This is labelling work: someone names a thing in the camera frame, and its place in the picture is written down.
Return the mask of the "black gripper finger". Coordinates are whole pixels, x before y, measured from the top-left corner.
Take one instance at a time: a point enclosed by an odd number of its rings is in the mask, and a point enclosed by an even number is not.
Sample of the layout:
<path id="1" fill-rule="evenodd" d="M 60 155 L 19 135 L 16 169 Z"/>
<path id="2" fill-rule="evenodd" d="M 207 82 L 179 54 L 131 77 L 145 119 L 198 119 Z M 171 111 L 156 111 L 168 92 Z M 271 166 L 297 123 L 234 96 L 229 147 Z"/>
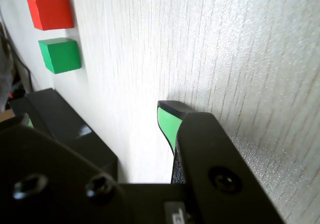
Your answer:
<path id="1" fill-rule="evenodd" d="M 213 114 L 160 100 L 157 120 L 174 156 L 171 182 L 186 185 L 196 223 L 283 223 Z"/>
<path id="2" fill-rule="evenodd" d="M 107 173 L 20 117 L 0 126 L 1 223 L 131 223 Z"/>

